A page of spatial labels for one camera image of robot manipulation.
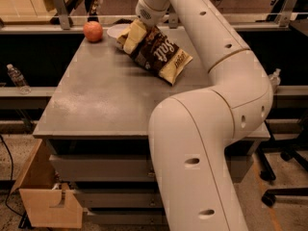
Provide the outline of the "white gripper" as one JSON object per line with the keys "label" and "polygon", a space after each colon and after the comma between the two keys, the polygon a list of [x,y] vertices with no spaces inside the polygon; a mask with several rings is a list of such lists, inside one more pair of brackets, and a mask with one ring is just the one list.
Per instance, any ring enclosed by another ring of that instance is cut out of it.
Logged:
{"label": "white gripper", "polygon": [[145,0],[139,0],[136,6],[137,19],[129,26],[128,36],[123,45],[124,52],[132,54],[146,36],[146,26],[156,26],[165,16],[166,12],[167,2],[163,0],[158,0],[153,5],[149,5]]}

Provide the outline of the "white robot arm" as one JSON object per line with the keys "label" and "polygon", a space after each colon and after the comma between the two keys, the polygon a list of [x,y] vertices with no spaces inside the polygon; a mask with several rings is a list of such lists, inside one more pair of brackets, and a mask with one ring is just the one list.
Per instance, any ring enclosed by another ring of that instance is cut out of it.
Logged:
{"label": "white robot arm", "polygon": [[152,112],[148,139],[170,231],[248,231],[226,146],[261,126],[273,99],[265,70],[210,0],[139,0],[156,25],[168,7],[183,24],[212,85],[175,94]]}

